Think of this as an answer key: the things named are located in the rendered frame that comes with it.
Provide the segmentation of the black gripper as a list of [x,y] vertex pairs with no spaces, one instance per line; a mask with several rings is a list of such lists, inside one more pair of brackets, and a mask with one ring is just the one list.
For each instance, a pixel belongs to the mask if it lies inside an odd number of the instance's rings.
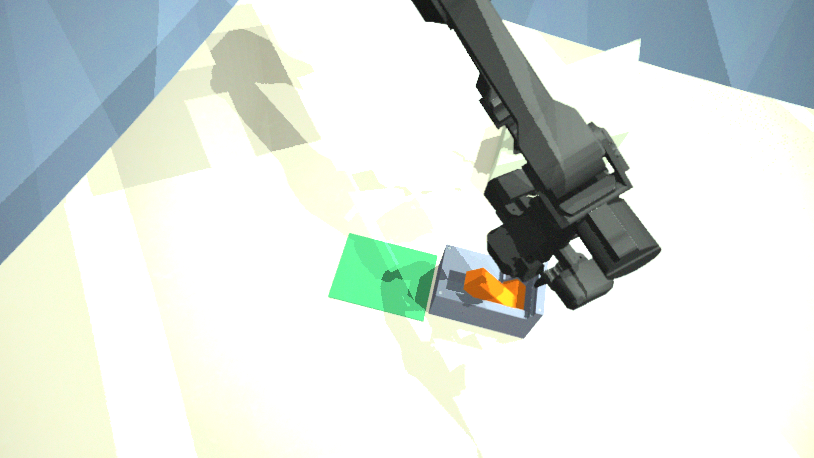
[[601,298],[613,289],[614,280],[607,280],[594,259],[588,259],[584,253],[577,252],[570,245],[571,240],[579,238],[574,230],[576,222],[561,229],[523,169],[492,178],[487,183],[483,196],[502,224],[518,218],[531,206],[537,213],[536,223],[544,231],[548,228],[556,236],[553,255],[558,262],[540,273],[541,276],[534,284],[535,288],[547,284],[561,303],[572,311]]

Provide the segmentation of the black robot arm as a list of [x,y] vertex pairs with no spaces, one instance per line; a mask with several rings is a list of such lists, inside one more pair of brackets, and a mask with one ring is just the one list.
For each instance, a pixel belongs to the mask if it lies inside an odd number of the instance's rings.
[[[662,248],[627,201],[628,163],[605,127],[552,97],[491,0],[411,0],[424,22],[454,30],[479,71],[476,88],[497,129],[514,138],[521,168],[561,229],[574,230],[607,280],[652,262]],[[613,168],[610,173],[604,161]],[[530,206],[489,231],[486,251],[501,273],[526,282],[544,271],[556,236]]]

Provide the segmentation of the orange bar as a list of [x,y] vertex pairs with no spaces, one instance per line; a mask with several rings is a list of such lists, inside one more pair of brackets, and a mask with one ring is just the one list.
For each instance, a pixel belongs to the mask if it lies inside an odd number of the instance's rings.
[[502,284],[484,268],[466,271],[464,288],[471,296],[524,311],[526,286],[519,280]]

